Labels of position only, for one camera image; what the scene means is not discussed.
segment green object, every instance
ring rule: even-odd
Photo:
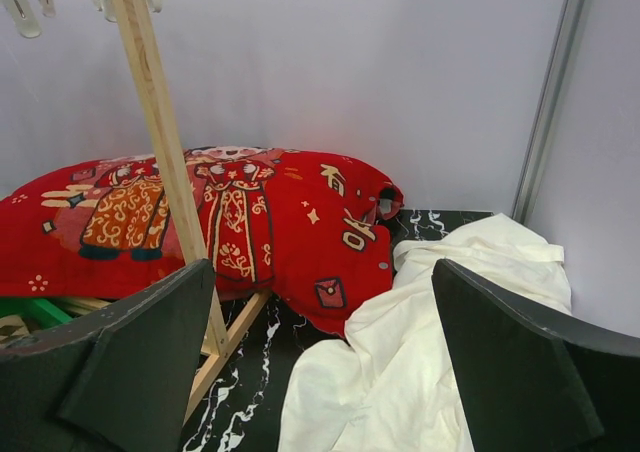
[[[43,329],[66,324],[72,320],[71,316],[47,299],[0,298],[0,317],[7,315],[19,315],[23,318],[34,319]]]

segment red fabric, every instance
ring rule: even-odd
[[[356,159],[217,147],[185,152],[221,300],[272,288],[318,328],[342,335],[391,286],[378,199],[402,194]],[[2,296],[122,298],[180,268],[153,156],[86,162],[0,202]]]

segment wooden pole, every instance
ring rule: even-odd
[[[184,259],[188,263],[209,258],[146,0],[111,1]],[[185,421],[211,387],[269,296],[269,291],[255,294],[227,334],[218,294],[213,291],[206,340],[203,344],[211,355],[193,381]]]

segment marble floor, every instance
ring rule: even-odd
[[[395,245],[401,240],[439,240],[489,215],[406,209],[384,225]],[[228,322],[243,305],[242,301],[223,304]],[[306,348],[328,338],[335,337],[319,332],[272,297],[185,424],[180,451],[277,450],[280,411],[293,364]]]

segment white fabric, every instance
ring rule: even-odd
[[[504,215],[440,241],[402,242],[394,251],[393,289],[347,321],[351,346],[323,341],[297,361],[282,411],[281,452],[473,450],[431,285],[443,257],[570,313],[562,247]]]

